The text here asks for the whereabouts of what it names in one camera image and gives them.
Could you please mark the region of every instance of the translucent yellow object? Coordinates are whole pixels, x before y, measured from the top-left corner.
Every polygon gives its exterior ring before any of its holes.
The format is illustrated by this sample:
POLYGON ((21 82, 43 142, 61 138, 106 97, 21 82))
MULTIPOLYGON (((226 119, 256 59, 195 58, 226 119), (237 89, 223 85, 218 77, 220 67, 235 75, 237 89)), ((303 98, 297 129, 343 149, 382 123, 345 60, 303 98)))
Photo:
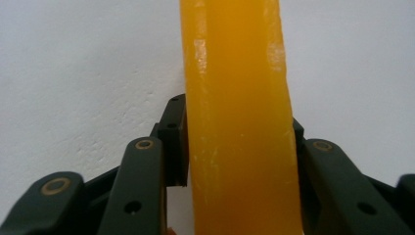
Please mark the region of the translucent yellow object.
POLYGON ((277 0, 181 0, 196 235, 300 235, 277 0))

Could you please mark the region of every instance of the black plastic part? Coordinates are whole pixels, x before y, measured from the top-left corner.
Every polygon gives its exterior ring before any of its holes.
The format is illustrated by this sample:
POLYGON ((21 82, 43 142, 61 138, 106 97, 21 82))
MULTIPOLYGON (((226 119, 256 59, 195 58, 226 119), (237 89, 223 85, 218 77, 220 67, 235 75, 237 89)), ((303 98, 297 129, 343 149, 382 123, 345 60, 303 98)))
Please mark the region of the black plastic part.
POLYGON ((62 234, 85 209, 82 177, 73 172, 47 175, 31 185, 0 228, 1 235, 62 234))
POLYGON ((294 133, 296 134, 297 152, 299 152, 302 147, 302 142, 305 140, 304 139, 304 128, 295 118, 293 121, 293 128, 294 128, 294 133))
POLYGON ((415 174, 400 177, 395 196, 397 210, 415 233, 415 174))
POLYGON ((166 185, 186 186, 189 147, 184 94, 168 101, 161 121, 153 128, 151 136, 158 137, 164 145, 166 185))
POLYGON ((139 138, 125 150, 99 235, 164 235, 164 163, 161 140, 139 138))
POLYGON ((304 141, 299 163, 307 235, 413 235, 346 154, 332 142, 304 141))

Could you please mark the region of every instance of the brass screw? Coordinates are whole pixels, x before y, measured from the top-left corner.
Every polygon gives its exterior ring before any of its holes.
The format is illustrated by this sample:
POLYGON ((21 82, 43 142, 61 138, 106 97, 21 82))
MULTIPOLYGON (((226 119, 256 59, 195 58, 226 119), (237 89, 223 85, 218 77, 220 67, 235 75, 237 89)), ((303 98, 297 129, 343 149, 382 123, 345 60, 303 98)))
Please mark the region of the brass screw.
POLYGON ((60 194, 70 187, 70 180, 65 177, 55 178, 42 186, 41 193, 45 196, 60 194))
POLYGON ((151 140, 141 140, 138 141, 137 144, 135 144, 135 148, 139 150, 151 149, 153 148, 154 144, 155 143, 151 140))
POLYGON ((324 152, 329 152, 333 149, 333 146, 325 141, 315 141, 314 143, 312 143, 312 146, 324 152))

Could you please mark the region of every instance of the white background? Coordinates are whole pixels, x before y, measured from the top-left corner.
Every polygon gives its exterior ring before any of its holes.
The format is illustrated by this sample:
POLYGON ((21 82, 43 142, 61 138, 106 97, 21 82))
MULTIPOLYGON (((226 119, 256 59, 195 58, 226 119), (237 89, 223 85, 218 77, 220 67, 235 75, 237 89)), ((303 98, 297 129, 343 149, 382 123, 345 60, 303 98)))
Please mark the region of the white background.
MULTIPOLYGON (((394 185, 415 172, 415 2, 282 0, 288 81, 305 137, 394 185)), ((0 2, 0 221, 29 185, 89 180, 184 92, 178 1, 0 2)), ((189 188, 168 223, 193 234, 189 188)))

